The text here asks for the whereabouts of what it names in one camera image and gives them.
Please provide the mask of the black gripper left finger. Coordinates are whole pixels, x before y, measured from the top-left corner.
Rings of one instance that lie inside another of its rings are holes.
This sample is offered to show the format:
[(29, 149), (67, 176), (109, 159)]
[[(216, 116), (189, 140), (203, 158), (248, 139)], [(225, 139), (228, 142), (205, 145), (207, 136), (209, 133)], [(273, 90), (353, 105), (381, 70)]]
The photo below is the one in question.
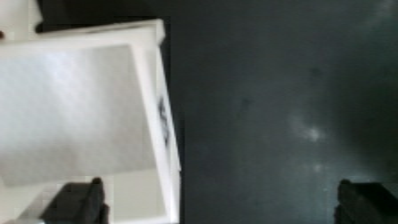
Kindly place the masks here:
[(95, 178), (63, 186), (40, 218), (45, 224), (109, 224), (109, 213), (104, 181)]

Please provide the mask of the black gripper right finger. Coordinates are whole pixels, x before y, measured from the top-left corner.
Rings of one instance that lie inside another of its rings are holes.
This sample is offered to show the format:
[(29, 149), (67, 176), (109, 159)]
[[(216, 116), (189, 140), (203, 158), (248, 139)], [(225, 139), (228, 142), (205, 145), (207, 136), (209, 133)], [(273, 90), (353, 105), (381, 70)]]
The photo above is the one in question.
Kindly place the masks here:
[(340, 182), (335, 224), (398, 224), (398, 183)]

